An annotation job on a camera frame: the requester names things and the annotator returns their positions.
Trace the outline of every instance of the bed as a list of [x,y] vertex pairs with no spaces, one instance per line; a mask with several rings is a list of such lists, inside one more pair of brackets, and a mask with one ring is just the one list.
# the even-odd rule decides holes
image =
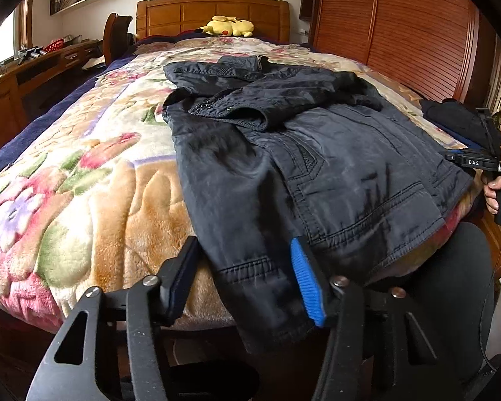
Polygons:
[[[186,35],[217,14],[250,19],[257,37]],[[54,332],[89,286],[127,288],[155,273],[193,234],[171,132],[161,117],[174,89],[163,71],[167,63],[262,54],[273,62],[353,71],[443,147],[464,147],[424,120],[420,97],[401,84],[347,58],[279,44],[289,39],[289,19],[287,2],[277,0],[138,3],[134,49],[0,151],[2,309]],[[28,134],[39,135],[31,142]],[[476,179],[444,227],[367,282],[404,275],[427,260],[479,192]],[[204,262],[175,328],[233,324]]]

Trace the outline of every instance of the red basket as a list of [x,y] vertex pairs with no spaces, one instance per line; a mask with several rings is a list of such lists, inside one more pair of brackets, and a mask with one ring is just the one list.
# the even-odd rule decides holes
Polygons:
[[58,40],[55,40],[54,42],[52,42],[50,45],[47,45],[46,47],[44,47],[43,49],[47,52],[47,53],[50,53],[52,51],[57,51],[59,49],[62,49],[63,48],[63,44],[65,43],[65,41],[63,39],[58,39]]

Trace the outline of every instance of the floral blanket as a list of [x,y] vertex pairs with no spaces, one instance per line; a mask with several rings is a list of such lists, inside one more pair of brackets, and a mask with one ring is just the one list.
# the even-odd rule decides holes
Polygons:
[[[174,85],[163,67],[223,55],[354,71],[440,144],[461,148],[398,83],[342,57],[254,38],[188,39],[140,45],[134,60],[103,74],[11,167],[0,172],[0,307],[56,331],[83,292],[127,288],[174,257],[193,234],[175,151],[161,107]],[[403,275],[450,236],[480,191],[478,180],[447,225],[377,277]],[[211,274],[199,268],[180,329],[233,324]]]

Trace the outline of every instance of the blue gripper pad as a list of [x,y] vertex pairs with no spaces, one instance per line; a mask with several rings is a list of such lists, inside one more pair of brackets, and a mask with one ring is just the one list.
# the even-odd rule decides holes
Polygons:
[[324,327],[327,318],[325,309],[330,300],[329,284],[304,238],[293,238],[290,248],[291,264],[305,303],[306,313],[314,320],[316,326]]

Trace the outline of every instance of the dark blue jacket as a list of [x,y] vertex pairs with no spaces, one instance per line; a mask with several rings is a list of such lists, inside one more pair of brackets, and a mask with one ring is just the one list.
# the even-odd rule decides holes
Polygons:
[[250,350],[301,339],[289,244],[364,283],[444,225],[471,177],[349,72],[222,57],[164,68],[184,198]]

